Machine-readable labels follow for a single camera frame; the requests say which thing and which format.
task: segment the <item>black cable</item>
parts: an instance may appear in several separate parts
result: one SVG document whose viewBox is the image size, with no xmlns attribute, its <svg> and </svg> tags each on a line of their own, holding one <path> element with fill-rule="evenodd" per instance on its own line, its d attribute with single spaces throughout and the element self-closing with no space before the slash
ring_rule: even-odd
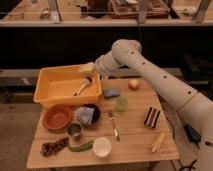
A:
<svg viewBox="0 0 213 171">
<path fill-rule="evenodd" d="M 191 171 L 192 169 L 195 169 L 195 167 L 193 166 L 195 163 L 197 162 L 197 159 L 193 160 L 192 163 L 188 166 L 183 166 L 179 169 L 179 171 L 184 171 L 184 169 L 189 169 L 189 171 Z"/>
<path fill-rule="evenodd" d="M 198 149 L 200 149 L 199 143 L 198 143 L 198 142 L 194 142 L 194 144 L 196 145 L 196 147 L 197 147 Z"/>
<path fill-rule="evenodd" d="M 175 169 L 175 171 L 177 171 L 177 168 L 175 167 L 175 164 L 173 163 L 173 160 L 170 160 L 170 162 L 172 163 L 172 166 Z"/>
<path fill-rule="evenodd" d="M 172 137 L 173 139 L 175 139 L 175 127 L 174 125 L 172 124 L 172 122 L 169 120 L 168 117 L 166 117 L 167 121 L 169 122 L 170 126 L 172 127 Z"/>
<path fill-rule="evenodd" d="M 182 162 L 180 161 L 180 159 L 178 159 L 178 162 L 179 162 L 179 164 L 180 164 L 180 166 L 181 166 L 181 168 L 183 167 L 183 164 L 182 164 Z"/>
</svg>

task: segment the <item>black surface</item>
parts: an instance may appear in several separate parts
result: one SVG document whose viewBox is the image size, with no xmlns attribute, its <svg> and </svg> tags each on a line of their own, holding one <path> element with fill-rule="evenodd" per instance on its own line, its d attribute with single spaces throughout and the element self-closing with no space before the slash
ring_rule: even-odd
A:
<svg viewBox="0 0 213 171">
<path fill-rule="evenodd" d="M 0 68 L 42 68 L 94 61 L 117 39 L 140 40 L 160 67 L 179 67 L 183 52 L 212 56 L 213 27 L 0 27 Z"/>
<path fill-rule="evenodd" d="M 94 112 L 93 112 L 93 116 L 92 116 L 92 123 L 95 123 L 96 121 L 98 121 L 98 119 L 100 118 L 100 115 L 101 115 L 101 111 L 100 111 L 99 107 L 94 104 L 85 104 L 83 106 L 93 108 Z"/>
<path fill-rule="evenodd" d="M 200 142 L 201 136 L 189 124 L 184 126 L 184 130 L 190 142 Z"/>
<path fill-rule="evenodd" d="M 180 68 L 186 80 L 213 80 L 213 55 L 191 55 L 184 53 L 181 58 L 182 63 Z"/>
<path fill-rule="evenodd" d="M 21 0 L 0 0 L 0 19 L 8 14 Z"/>
</svg>

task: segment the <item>food item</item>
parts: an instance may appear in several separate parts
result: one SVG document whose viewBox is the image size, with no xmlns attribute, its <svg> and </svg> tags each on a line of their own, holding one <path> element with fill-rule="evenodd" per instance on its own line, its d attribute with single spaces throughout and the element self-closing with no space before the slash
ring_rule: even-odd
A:
<svg viewBox="0 0 213 171">
<path fill-rule="evenodd" d="M 155 142 L 150 146 L 150 149 L 151 149 L 152 153 L 155 153 L 155 152 L 157 152 L 160 149 L 160 147 L 161 147 L 161 145 L 163 143 L 163 140 L 165 138 L 165 135 L 166 135 L 165 133 L 161 133 L 157 137 L 157 139 L 155 140 Z"/>
<path fill-rule="evenodd" d="M 129 81 L 128 86 L 131 90 L 137 90 L 139 88 L 139 81 L 136 79 L 132 79 Z"/>
<path fill-rule="evenodd" d="M 55 143 L 43 143 L 41 147 L 41 155 L 44 157 L 49 157 L 52 154 L 57 154 L 63 148 L 67 147 L 69 144 L 69 138 L 64 137 Z"/>
<path fill-rule="evenodd" d="M 160 110 L 150 107 L 144 125 L 148 128 L 156 128 Z"/>
<path fill-rule="evenodd" d="M 82 151 L 86 151 L 92 148 L 94 143 L 94 140 L 90 140 L 87 143 L 77 146 L 77 147 L 72 147 L 70 145 L 68 145 L 68 149 L 72 152 L 82 152 Z"/>
</svg>

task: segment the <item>wooden bowl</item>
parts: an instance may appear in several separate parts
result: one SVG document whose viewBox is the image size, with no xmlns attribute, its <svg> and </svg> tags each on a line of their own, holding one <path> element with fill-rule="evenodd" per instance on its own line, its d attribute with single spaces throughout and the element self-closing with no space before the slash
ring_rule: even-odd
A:
<svg viewBox="0 0 213 171">
<path fill-rule="evenodd" d="M 50 130 L 58 130 L 64 128 L 71 120 L 70 108 L 66 105 L 56 105 L 45 112 L 43 126 Z"/>
</svg>

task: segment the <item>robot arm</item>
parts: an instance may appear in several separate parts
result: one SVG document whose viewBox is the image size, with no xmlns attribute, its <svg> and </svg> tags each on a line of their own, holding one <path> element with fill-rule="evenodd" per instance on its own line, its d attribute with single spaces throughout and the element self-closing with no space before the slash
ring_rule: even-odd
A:
<svg viewBox="0 0 213 171">
<path fill-rule="evenodd" d="M 118 40 L 110 52 L 95 61 L 95 68 L 100 75 L 109 75 L 123 65 L 138 72 L 202 135 L 196 168 L 199 171 L 213 170 L 213 102 L 146 60 L 141 55 L 141 46 L 137 41 Z"/>
</svg>

